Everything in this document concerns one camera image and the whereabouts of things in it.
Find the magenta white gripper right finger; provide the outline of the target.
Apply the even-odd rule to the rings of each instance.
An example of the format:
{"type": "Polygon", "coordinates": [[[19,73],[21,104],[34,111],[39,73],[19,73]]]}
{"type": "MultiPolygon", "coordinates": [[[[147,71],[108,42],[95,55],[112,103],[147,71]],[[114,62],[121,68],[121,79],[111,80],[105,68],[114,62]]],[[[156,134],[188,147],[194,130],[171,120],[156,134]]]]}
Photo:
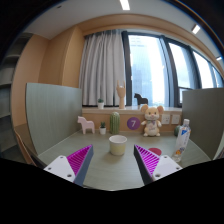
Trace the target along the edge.
{"type": "Polygon", "coordinates": [[[141,146],[134,146],[134,156],[145,185],[182,169],[168,155],[157,155],[141,146]]]}

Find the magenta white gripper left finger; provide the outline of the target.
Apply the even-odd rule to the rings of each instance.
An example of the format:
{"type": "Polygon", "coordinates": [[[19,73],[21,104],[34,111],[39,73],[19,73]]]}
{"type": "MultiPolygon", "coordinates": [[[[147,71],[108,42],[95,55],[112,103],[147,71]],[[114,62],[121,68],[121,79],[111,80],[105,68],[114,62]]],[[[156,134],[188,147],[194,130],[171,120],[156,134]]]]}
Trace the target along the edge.
{"type": "Polygon", "coordinates": [[[82,186],[93,154],[93,145],[88,145],[69,156],[58,156],[44,170],[82,186]]]}

